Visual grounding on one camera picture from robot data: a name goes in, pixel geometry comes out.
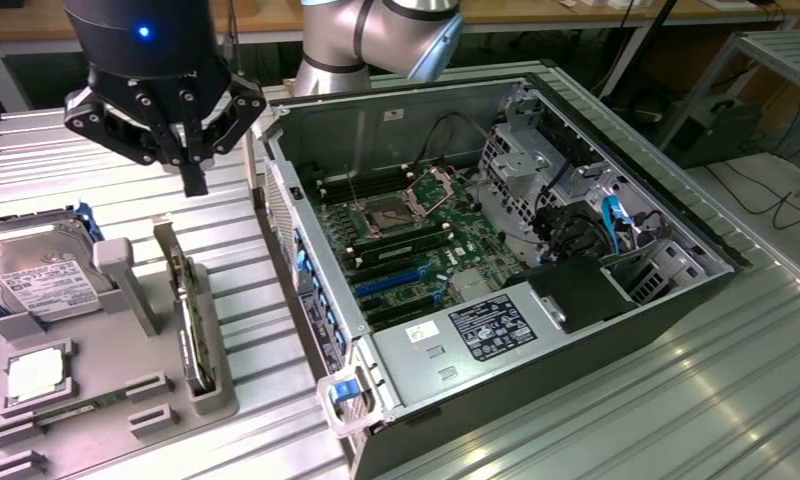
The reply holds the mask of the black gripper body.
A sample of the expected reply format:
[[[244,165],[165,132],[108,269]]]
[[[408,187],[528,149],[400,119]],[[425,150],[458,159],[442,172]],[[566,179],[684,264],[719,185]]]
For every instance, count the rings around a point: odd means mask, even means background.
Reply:
[[[231,73],[208,1],[67,1],[64,10],[89,63],[88,86],[132,120],[145,92],[168,123],[209,120]]]

